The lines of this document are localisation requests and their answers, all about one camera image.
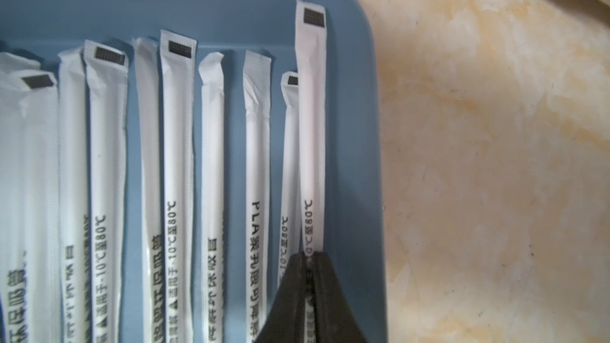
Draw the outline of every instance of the beige marble surface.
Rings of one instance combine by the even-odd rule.
[[[359,0],[391,342],[610,342],[610,9]]]

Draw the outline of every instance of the blue plastic tray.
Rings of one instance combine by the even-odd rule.
[[[356,0],[305,0],[328,14],[326,80],[326,223],[324,249],[349,304],[371,343],[387,340],[383,219],[375,54],[369,24]],[[195,38],[197,64],[210,51],[225,54],[226,78],[226,313],[225,341],[245,340],[245,109],[241,70],[252,49],[273,58],[271,83],[271,226],[268,294],[278,270],[284,112],[280,77],[296,69],[295,0],[1,0],[0,50],[44,59],[57,71],[57,52],[84,39],[124,49],[132,37],[160,29]],[[193,321],[201,334],[201,80],[195,74]],[[140,141],[133,69],[127,100],[127,187],[123,254],[123,342],[141,342]]]

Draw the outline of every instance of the marble countertop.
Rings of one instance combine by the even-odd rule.
[[[610,8],[359,1],[389,340],[610,341]]]

